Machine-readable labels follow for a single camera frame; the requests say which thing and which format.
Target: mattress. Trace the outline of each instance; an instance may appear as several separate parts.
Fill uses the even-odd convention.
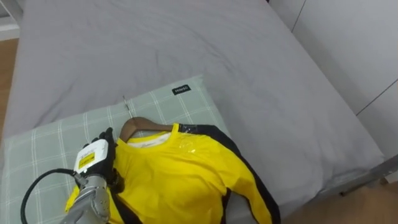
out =
[[[265,0],[27,1],[4,137],[199,74],[282,216],[383,161]]]

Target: bed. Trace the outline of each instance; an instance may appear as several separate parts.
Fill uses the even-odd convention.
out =
[[[200,74],[283,217],[384,159],[265,0],[27,1],[4,138]]]

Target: sticker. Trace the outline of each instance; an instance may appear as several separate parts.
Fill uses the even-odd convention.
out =
[[[186,91],[190,91],[191,88],[188,85],[183,85],[177,88],[172,89],[174,95],[180,94],[180,93],[185,93]]]
[[[79,169],[94,161],[95,153],[92,152],[79,161]]]

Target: white wall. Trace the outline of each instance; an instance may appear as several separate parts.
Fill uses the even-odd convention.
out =
[[[359,115],[386,157],[398,154],[398,84],[394,83]],[[397,181],[398,175],[388,178]]]
[[[294,36],[381,151],[398,154],[398,1],[306,0],[300,12],[301,2],[271,6],[289,27],[297,15]]]
[[[269,4],[278,13],[285,25],[292,30],[305,0],[270,0]]]

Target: green plaid pillowcase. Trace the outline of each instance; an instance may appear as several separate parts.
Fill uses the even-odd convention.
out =
[[[214,124],[228,134],[213,100],[203,86],[202,76],[167,85],[127,103],[133,116],[143,116],[162,124]],[[60,167],[72,169],[77,152],[84,144],[107,127],[113,127],[116,139],[129,118],[122,102],[6,139],[0,185],[0,223],[20,222],[22,198],[40,174]],[[28,221],[40,224],[60,222],[65,216],[65,202],[73,186],[73,179],[62,174],[50,175],[40,181],[27,203]]]

